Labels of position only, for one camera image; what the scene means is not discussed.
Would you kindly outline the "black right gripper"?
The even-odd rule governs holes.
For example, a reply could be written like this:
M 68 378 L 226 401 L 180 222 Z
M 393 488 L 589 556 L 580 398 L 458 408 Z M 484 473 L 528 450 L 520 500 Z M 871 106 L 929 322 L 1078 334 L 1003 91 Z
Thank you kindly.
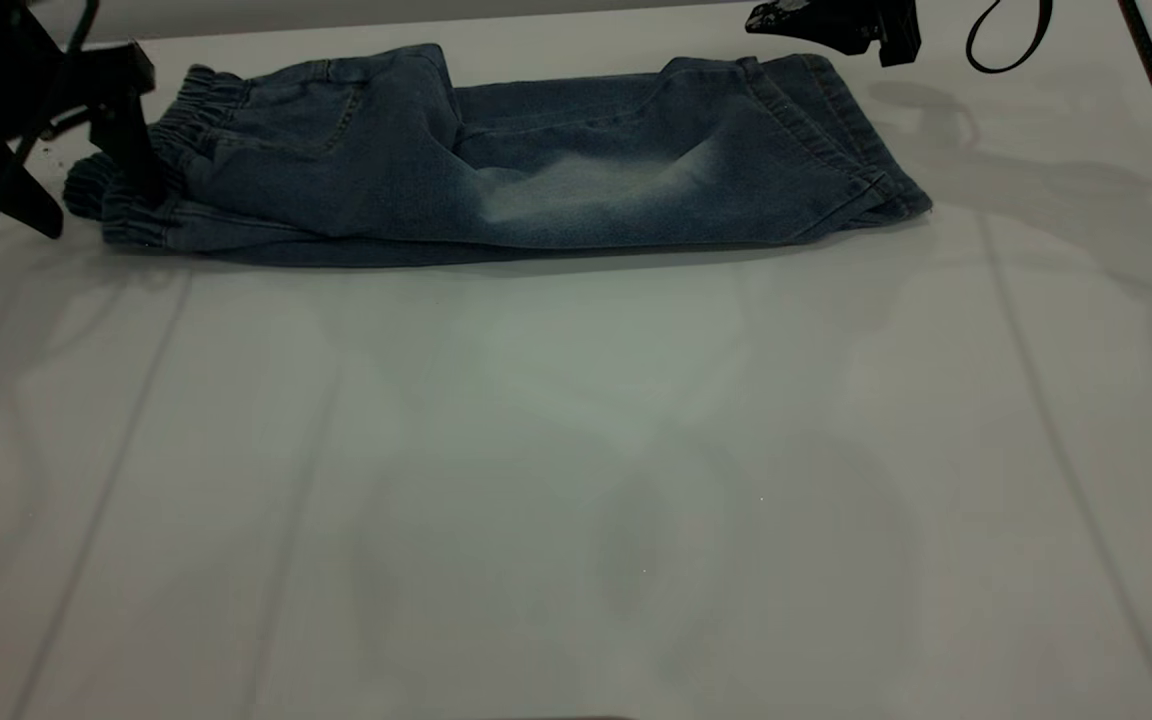
M 922 50 L 915 0 L 882 1 L 881 23 L 873 1 L 767 1 L 751 9 L 745 31 L 799 38 L 842 54 L 867 53 L 881 40 L 882 67 L 911 65 Z

